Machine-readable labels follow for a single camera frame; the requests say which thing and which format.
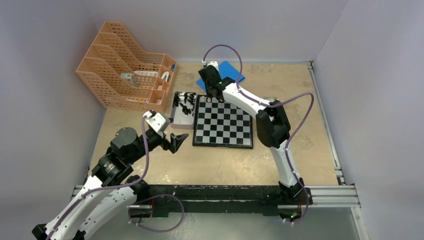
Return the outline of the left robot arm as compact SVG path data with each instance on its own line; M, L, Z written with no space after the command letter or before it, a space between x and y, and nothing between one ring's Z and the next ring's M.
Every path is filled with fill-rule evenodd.
M48 223L36 225L32 235L37 240L89 240L109 220L132 204L147 204L148 214L154 212L156 199L173 199L172 194L151 194L144 176L130 174L139 159L149 158L157 147L175 153L187 133L166 135L152 128L138 135L131 127L120 129L91 175L66 208Z

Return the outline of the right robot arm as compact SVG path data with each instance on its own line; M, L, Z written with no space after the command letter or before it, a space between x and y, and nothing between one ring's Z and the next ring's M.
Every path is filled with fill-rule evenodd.
M234 104L255 119L256 135L269 148L277 167L282 200L288 204L311 203L308 189L291 159L291 125L282 103L266 101L240 87L237 81L222 78L212 63L205 63L198 73L208 97Z

